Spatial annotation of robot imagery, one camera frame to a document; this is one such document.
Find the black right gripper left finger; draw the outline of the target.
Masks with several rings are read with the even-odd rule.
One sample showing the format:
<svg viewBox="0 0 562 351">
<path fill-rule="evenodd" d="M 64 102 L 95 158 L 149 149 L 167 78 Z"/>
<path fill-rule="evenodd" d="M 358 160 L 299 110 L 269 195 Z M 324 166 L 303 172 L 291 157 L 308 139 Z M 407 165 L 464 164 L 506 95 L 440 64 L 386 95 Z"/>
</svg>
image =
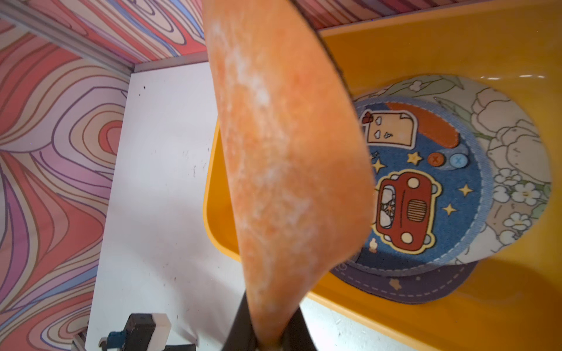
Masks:
<svg viewBox="0 0 562 351">
<path fill-rule="evenodd" d="M 256 351 L 258 340 L 253 329 L 247 294 L 244 293 L 222 351 Z"/>
</svg>

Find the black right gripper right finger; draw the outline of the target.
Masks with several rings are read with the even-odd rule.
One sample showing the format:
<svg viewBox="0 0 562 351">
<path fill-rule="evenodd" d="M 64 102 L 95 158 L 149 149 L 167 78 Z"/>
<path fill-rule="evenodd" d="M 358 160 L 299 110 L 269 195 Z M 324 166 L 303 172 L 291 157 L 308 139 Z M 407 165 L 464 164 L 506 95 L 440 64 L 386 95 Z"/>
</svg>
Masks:
<svg viewBox="0 0 562 351">
<path fill-rule="evenodd" d="M 281 339 L 281 347 L 284 351 L 317 350 L 300 309 L 294 313 L 285 328 Z"/>
</svg>

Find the blue bunny planet coaster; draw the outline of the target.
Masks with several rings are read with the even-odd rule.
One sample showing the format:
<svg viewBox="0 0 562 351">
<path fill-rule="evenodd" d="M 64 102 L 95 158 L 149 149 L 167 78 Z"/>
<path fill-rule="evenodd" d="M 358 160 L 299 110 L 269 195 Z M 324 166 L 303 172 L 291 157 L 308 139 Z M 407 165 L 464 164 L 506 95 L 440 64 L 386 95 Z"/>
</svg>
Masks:
<svg viewBox="0 0 562 351">
<path fill-rule="evenodd" d="M 426 304 L 447 297 L 473 273 L 477 263 L 442 266 L 413 276 L 389 277 L 363 272 L 342 263 L 331 270 L 356 289 L 401 304 Z"/>
</svg>

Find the orange round coaster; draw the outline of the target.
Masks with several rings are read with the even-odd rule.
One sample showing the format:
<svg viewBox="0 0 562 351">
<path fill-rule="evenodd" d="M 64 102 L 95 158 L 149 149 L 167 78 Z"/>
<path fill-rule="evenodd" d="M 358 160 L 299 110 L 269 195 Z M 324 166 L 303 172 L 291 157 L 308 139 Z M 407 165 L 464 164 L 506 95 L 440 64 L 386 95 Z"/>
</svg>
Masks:
<svg viewBox="0 0 562 351">
<path fill-rule="evenodd" d="M 279 350 L 301 300 L 367 240 L 374 175 L 293 1 L 205 1 L 203 24 L 250 318 L 259 349 Z"/>
</svg>

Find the blue toast cartoon coaster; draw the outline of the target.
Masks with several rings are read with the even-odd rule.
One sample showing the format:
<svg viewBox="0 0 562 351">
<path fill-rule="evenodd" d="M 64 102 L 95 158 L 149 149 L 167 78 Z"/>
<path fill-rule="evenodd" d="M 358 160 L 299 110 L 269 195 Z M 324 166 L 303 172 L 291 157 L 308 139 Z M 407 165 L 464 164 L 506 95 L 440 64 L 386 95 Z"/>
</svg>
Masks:
<svg viewBox="0 0 562 351">
<path fill-rule="evenodd" d="M 452 263 L 484 229 L 491 165 L 459 117 L 411 97 L 372 97 L 355 108 L 376 180 L 370 235 L 350 264 L 411 276 Z"/>
</svg>

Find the green floral bunny coaster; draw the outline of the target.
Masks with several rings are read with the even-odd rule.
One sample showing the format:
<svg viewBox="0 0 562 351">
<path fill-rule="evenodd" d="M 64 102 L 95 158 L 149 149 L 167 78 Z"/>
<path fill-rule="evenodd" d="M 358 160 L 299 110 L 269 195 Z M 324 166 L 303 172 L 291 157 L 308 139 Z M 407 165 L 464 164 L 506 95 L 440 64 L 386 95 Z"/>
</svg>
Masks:
<svg viewBox="0 0 562 351">
<path fill-rule="evenodd" d="M 490 257 L 529 232 L 550 199 L 544 144 L 527 113 L 504 93 L 456 75 L 420 75 L 358 97 L 411 97 L 435 103 L 472 131 L 493 172 L 493 204 L 484 229 L 448 265 Z"/>
</svg>

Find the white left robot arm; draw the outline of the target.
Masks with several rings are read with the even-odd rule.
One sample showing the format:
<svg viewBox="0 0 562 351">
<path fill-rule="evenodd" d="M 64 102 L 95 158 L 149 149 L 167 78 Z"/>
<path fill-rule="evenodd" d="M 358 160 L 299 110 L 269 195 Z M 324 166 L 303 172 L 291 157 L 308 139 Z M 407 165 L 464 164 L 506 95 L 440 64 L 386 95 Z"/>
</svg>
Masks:
<svg viewBox="0 0 562 351">
<path fill-rule="evenodd" d="M 112 331 L 100 339 L 101 350 L 123 351 L 196 351 L 196 345 L 168 345 L 171 321 L 167 314 L 133 313 L 121 331 Z"/>
</svg>

